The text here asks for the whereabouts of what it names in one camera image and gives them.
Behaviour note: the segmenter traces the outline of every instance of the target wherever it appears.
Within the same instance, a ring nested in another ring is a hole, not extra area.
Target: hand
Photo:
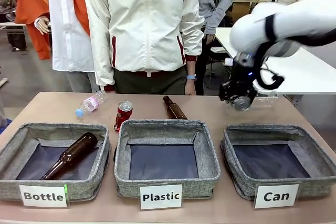
[[[37,30],[40,31],[40,33],[47,34],[49,32],[48,24],[50,20],[47,17],[41,17],[38,22],[36,23]]]
[[[214,34],[204,34],[203,39],[206,39],[206,44],[209,45],[212,41],[215,40]]]
[[[185,87],[184,87],[184,94],[185,95],[196,95],[194,80],[187,80]]]

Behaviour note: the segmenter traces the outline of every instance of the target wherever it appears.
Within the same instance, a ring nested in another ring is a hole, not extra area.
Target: brown glass bottle
[[[167,105],[167,112],[171,119],[185,119],[188,120],[188,118],[185,116],[183,111],[180,109],[180,107],[174,103],[168,95],[163,97],[164,103]]]
[[[96,146],[98,140],[90,132],[85,133],[59,157],[59,160],[40,180],[53,180],[76,166]]]

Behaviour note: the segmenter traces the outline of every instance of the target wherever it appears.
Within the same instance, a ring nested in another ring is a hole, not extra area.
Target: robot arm
[[[239,19],[230,34],[230,42],[239,53],[230,80],[220,87],[220,99],[237,110],[246,110],[257,94],[254,80],[269,90],[284,81],[275,73],[274,83],[262,80],[260,71],[269,56],[289,57],[300,45],[323,46],[336,41],[336,7],[330,1],[302,0],[288,6],[258,4],[251,14]]]

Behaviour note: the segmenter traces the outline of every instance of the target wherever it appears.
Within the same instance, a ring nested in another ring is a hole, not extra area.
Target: orange jacket
[[[73,0],[73,6],[79,23],[90,35],[85,0]],[[34,21],[44,15],[49,15],[48,0],[17,0],[15,23],[27,25],[29,36],[40,60],[50,59],[49,35],[42,35],[34,26]]]

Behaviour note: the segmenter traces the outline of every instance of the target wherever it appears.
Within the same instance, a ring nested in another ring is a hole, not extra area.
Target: red soda can
[[[131,115],[133,113],[133,105],[131,102],[129,101],[122,101],[122,102],[119,102],[118,104],[118,113],[117,113],[117,117],[116,117],[116,123],[114,125],[114,130],[116,132],[119,132],[120,131],[120,126],[121,124],[128,120]]]

